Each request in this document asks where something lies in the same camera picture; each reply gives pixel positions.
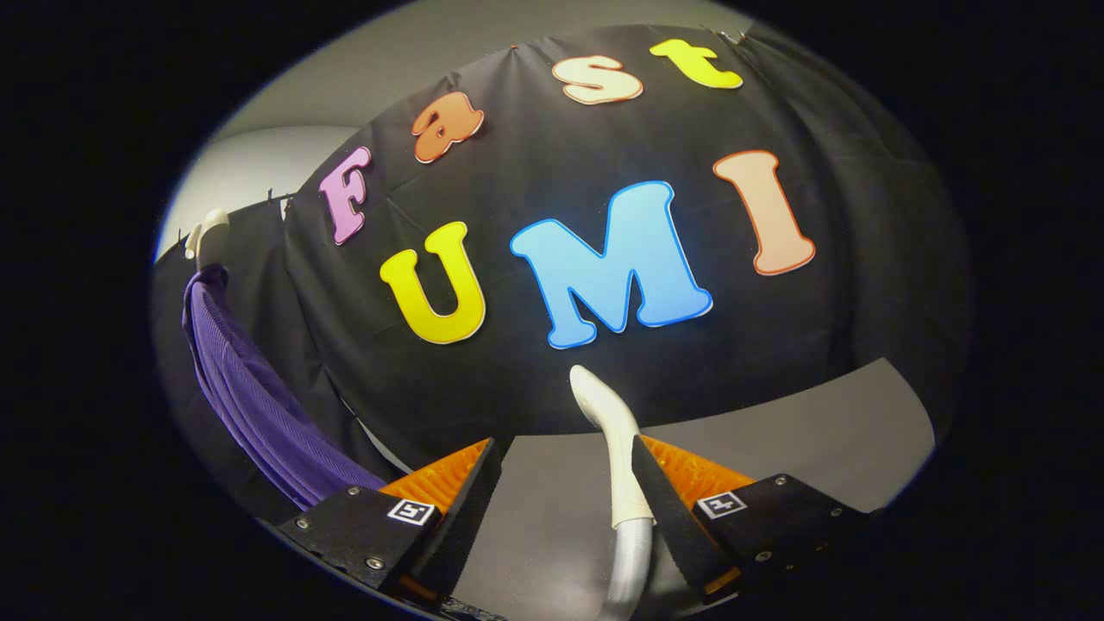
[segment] curved white pipe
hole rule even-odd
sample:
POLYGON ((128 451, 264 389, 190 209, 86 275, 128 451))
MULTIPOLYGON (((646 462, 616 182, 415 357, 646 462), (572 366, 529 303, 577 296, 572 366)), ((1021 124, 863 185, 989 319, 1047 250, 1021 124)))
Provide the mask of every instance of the curved white pipe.
POLYGON ((602 430, 609 450, 611 503, 617 548, 609 589, 597 621, 627 621, 640 601, 648 578, 655 524, 640 484, 633 476, 633 438, 640 429, 622 398, 578 365, 571 368, 571 390, 586 419, 602 430))
POLYGON ((633 476, 633 436, 640 433, 628 406, 612 388, 585 368, 571 368, 571 391, 586 420, 602 430, 609 449, 609 487, 613 527, 639 517, 655 519, 644 498, 640 484, 633 476))

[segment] foam letter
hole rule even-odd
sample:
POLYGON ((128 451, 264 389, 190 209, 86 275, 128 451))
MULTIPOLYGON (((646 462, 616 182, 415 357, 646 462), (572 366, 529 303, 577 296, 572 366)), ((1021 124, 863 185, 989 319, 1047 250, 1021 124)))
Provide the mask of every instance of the foam letter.
POLYGON ((645 326, 682 322, 713 307, 713 297, 694 283, 682 253, 671 221, 673 198, 664 181, 636 183, 614 194, 604 254, 556 220, 542 220, 513 235, 510 250, 529 261, 544 296, 552 347, 586 345, 597 336, 594 324, 580 317, 572 294, 607 328, 624 331, 634 276, 643 298, 636 318, 645 326))
POLYGON ((725 156, 713 165, 713 173, 731 181, 747 208, 760 251, 755 271, 773 276, 797 270, 817 253, 813 241, 802 234, 794 211, 778 185, 778 158, 753 150, 725 156))
POLYGON ((357 169, 368 166, 371 160, 372 154, 364 147, 358 147, 327 175, 318 187, 329 202, 330 215, 333 217, 333 241, 338 245, 346 243, 346 240, 364 225, 364 214, 353 208, 354 202, 357 204, 364 202, 367 194, 364 178, 357 169), (344 182, 346 175, 349 175, 349 183, 344 182))
POLYGON ((731 71, 716 71, 705 59, 715 59, 709 48, 691 48, 681 39, 668 39, 648 50, 657 56, 667 56, 687 77, 710 88, 739 88, 744 80, 731 71))
POLYGON ((620 67, 619 62, 608 56, 585 56, 560 61, 552 67, 552 75, 567 83, 564 95, 590 106, 631 99, 644 93, 644 83, 635 75, 609 71, 620 67))
POLYGON ((425 250, 440 256, 448 281, 456 292, 458 304, 452 315, 438 315, 429 307, 422 282, 414 273, 417 253, 413 250, 395 254, 380 267, 380 277, 391 285, 406 323, 414 334, 429 343, 445 345, 464 340, 482 326, 487 305, 476 273, 471 270, 471 262, 464 251, 464 235, 467 233, 468 228, 464 222, 450 222, 425 239, 425 250))
POLYGON ((418 137, 414 157, 429 164, 445 155, 454 143, 463 143, 482 125, 482 110, 471 109, 468 96, 459 91, 442 96, 414 119, 411 134, 418 137))

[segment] silver pipe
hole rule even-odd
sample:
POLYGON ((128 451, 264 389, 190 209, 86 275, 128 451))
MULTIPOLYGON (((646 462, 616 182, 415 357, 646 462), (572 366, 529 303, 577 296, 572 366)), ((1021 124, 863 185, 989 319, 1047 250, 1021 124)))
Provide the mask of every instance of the silver pipe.
POLYGON ((628 621, 640 601, 651 561, 651 518, 638 517, 617 525, 617 550, 609 590, 597 621, 628 621))

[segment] black fabric backdrop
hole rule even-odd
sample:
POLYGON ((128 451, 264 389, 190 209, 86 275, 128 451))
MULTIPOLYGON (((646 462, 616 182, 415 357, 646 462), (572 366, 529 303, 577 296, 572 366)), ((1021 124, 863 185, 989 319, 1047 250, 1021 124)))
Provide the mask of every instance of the black fabric backdrop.
MULTIPOLYGON (((322 162, 288 210, 286 261, 333 383, 361 420, 417 467, 487 435, 592 431, 567 386, 572 365, 603 378, 641 427, 716 414, 810 388, 885 356, 920 392, 938 434, 965 357, 966 255, 942 185, 919 147, 868 95, 767 29, 730 49, 707 30, 618 27, 503 50, 395 104, 322 162), (648 49, 678 38, 744 78, 701 86, 648 49), (551 74, 556 62, 602 54, 636 75, 631 101, 581 105, 551 74), (413 119, 453 91, 486 117, 431 165, 413 155, 413 119), (355 148, 364 225, 343 245, 319 183, 355 148), (734 188, 712 165, 766 149, 817 255, 765 277, 734 188), (630 318, 623 334, 551 348, 537 280, 510 253, 522 228, 555 218, 592 248, 609 198, 664 180, 707 315, 662 328, 630 318), (482 327, 447 346, 406 325, 380 265, 418 252, 418 277, 439 314, 456 307, 425 236, 468 225, 465 249, 487 303, 482 327)), ((639 305, 634 287, 630 317, 639 305)), ((582 305, 585 319, 595 320, 582 305)))

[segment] gray floor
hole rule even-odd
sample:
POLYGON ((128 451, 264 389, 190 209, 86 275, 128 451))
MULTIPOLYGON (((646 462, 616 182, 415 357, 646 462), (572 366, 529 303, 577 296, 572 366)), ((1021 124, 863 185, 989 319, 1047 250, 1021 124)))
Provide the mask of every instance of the gray floor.
MULTIPOLYGON (((935 445, 920 399, 885 360, 769 403, 641 433, 753 478, 787 472, 862 512, 889 504, 935 445)), ((599 434, 520 436, 454 597, 511 621, 593 619, 613 564, 609 520, 599 434)), ((655 548, 634 619, 700 610, 661 537, 655 548)))

